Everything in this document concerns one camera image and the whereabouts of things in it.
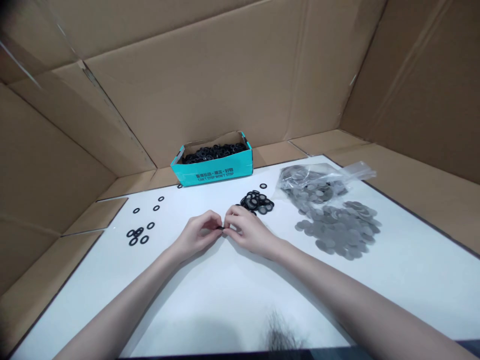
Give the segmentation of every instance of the teal box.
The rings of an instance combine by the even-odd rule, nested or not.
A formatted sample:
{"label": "teal box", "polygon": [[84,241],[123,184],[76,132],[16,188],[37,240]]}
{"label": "teal box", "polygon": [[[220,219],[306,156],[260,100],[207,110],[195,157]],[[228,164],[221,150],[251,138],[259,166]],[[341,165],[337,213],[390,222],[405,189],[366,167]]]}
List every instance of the teal box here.
{"label": "teal box", "polygon": [[[194,154],[200,148],[212,147],[215,144],[236,143],[243,143],[248,150],[210,161],[182,163],[183,156]],[[250,176],[254,172],[252,147],[242,131],[229,132],[213,139],[185,144],[170,166],[184,187]]]}

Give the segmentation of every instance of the cardboard flap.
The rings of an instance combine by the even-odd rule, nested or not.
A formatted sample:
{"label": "cardboard flap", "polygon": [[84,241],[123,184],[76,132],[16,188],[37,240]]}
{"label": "cardboard flap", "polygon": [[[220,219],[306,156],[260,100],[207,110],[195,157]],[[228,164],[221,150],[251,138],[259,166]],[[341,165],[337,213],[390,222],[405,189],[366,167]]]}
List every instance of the cardboard flap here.
{"label": "cardboard flap", "polygon": [[123,195],[139,193],[148,189],[155,170],[135,175],[119,177],[97,200],[116,198]]}
{"label": "cardboard flap", "polygon": [[63,235],[78,234],[91,230],[108,228],[127,200],[128,197],[123,197],[108,201],[94,202]]}
{"label": "cardboard flap", "polygon": [[22,340],[103,231],[64,236],[0,298],[7,324],[6,351]]}

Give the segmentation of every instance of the right hand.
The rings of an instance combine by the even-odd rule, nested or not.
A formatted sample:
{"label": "right hand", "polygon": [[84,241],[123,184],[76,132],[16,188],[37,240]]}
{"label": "right hand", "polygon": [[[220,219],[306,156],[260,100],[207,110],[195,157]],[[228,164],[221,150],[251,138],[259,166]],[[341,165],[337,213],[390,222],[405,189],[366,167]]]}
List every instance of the right hand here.
{"label": "right hand", "polygon": [[[241,234],[230,228],[234,225]],[[248,251],[272,259],[281,239],[272,234],[264,223],[241,206],[231,206],[225,214],[223,233]]]}

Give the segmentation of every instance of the clear plastic bag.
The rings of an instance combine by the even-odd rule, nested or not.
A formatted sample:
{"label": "clear plastic bag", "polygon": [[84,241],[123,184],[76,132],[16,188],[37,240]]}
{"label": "clear plastic bag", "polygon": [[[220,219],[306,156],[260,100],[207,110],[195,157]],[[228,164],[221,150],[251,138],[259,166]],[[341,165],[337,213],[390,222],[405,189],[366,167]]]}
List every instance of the clear plastic bag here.
{"label": "clear plastic bag", "polygon": [[363,161],[339,170],[327,163],[288,166],[280,172],[273,198],[288,198],[309,215],[315,208],[346,194],[352,182],[376,176],[377,172]]}

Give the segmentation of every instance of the gray filter screen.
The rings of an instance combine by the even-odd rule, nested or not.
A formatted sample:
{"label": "gray filter screen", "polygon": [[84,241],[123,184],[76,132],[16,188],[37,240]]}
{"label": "gray filter screen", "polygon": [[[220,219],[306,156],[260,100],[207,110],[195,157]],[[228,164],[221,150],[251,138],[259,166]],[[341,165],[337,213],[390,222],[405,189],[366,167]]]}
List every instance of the gray filter screen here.
{"label": "gray filter screen", "polygon": [[310,207],[307,211],[313,222],[302,220],[295,229],[318,239],[316,246],[327,254],[337,253],[352,261],[361,258],[362,253],[368,253],[367,246],[375,243],[374,236],[380,232],[382,224],[374,219],[376,210],[358,201],[347,201],[343,206]]}

